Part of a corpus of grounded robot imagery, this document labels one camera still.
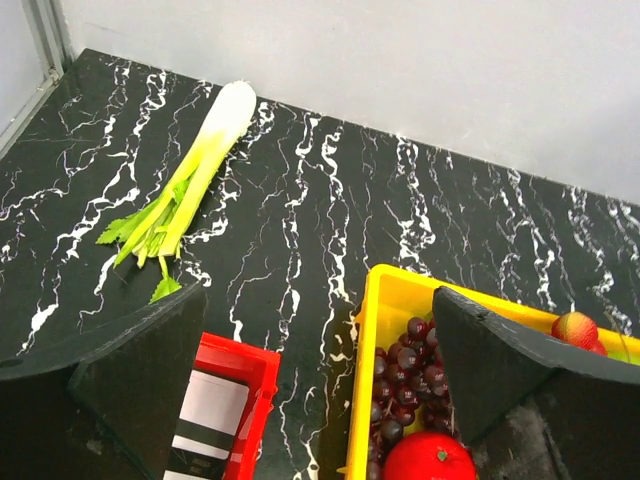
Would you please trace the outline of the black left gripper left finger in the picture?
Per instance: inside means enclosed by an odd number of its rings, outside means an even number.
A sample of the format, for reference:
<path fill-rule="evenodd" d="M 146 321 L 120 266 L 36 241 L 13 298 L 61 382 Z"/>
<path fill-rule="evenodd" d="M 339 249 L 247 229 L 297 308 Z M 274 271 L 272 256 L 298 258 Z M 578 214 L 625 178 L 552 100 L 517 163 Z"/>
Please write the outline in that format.
<path fill-rule="evenodd" d="M 199 284 L 1 361 L 4 479 L 160 479 L 207 308 Z"/>

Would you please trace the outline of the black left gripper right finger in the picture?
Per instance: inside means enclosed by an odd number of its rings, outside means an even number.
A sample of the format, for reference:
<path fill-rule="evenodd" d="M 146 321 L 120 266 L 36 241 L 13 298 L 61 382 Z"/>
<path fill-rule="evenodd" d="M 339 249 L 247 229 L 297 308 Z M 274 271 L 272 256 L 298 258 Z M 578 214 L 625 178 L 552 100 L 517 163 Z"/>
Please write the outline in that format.
<path fill-rule="evenodd" d="M 433 313 L 454 423 L 482 479 L 636 479 L 639 369 L 447 287 Z"/>

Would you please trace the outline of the red plastic card tray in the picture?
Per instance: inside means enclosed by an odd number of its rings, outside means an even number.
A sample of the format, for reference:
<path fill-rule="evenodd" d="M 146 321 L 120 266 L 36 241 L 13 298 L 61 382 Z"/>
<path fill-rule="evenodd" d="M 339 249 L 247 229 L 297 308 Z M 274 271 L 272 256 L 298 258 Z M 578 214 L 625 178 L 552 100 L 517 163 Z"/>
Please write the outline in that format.
<path fill-rule="evenodd" d="M 280 355 L 210 333 L 201 337 L 194 370 L 211 373 L 249 387 L 247 404 L 221 479 L 253 478 L 272 401 L 277 392 Z"/>

